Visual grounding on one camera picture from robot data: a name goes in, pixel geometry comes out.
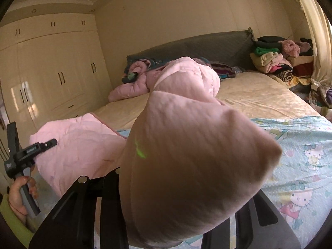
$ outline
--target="beige curtain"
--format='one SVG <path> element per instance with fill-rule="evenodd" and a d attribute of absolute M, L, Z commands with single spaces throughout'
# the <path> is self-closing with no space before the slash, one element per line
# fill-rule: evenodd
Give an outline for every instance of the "beige curtain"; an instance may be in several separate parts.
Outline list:
<path fill-rule="evenodd" d="M 307 18 L 314 48 L 312 89 L 327 91 L 332 86 L 331 24 L 316 0 L 299 0 Z"/>

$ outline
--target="black handheld device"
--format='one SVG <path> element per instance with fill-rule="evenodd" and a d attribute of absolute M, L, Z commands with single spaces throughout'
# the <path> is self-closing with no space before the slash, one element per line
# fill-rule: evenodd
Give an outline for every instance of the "black handheld device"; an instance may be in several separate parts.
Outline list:
<path fill-rule="evenodd" d="M 17 134 L 16 123 L 12 122 L 7 126 L 9 159 L 5 161 L 5 171 L 10 179 L 20 176 L 30 176 L 30 168 L 34 165 L 34 157 L 47 151 L 57 144 L 56 139 L 45 143 L 35 143 L 27 148 L 21 149 Z M 37 201 L 30 195 L 29 186 L 26 184 L 21 188 L 23 204 L 27 209 L 30 218 L 40 213 Z"/>

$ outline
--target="beige bed sheet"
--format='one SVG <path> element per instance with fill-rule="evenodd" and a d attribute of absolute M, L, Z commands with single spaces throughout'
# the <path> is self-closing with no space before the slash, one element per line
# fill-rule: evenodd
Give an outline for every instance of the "beige bed sheet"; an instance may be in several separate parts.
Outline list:
<path fill-rule="evenodd" d="M 129 129 L 143 111 L 149 94 L 112 102 L 94 113 L 115 130 Z M 218 99 L 248 118 L 287 119 L 319 114 L 297 95 L 270 77 L 256 72 L 237 74 L 220 84 Z"/>

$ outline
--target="wardrobe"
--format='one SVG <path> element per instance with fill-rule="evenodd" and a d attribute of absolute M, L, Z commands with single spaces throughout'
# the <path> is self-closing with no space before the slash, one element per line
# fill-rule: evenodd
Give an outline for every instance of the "wardrobe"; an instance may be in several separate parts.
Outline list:
<path fill-rule="evenodd" d="M 112 87 L 94 15 L 41 15 L 1 27 L 0 83 L 23 147 L 46 122 L 107 104 Z"/>

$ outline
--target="human hand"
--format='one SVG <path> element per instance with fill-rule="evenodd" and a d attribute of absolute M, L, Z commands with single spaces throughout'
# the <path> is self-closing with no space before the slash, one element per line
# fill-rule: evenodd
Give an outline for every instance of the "human hand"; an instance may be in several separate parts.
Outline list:
<path fill-rule="evenodd" d="M 26 185 L 27 183 L 29 184 L 30 187 L 29 193 L 32 195 L 34 199 L 36 199 L 38 197 L 36 181 L 34 180 L 34 178 L 27 176 L 18 177 L 14 181 L 14 183 L 10 187 L 9 196 L 8 196 L 10 208 L 23 224 L 25 224 L 26 222 L 26 216 L 28 212 L 23 205 L 20 189 L 22 186 Z"/>

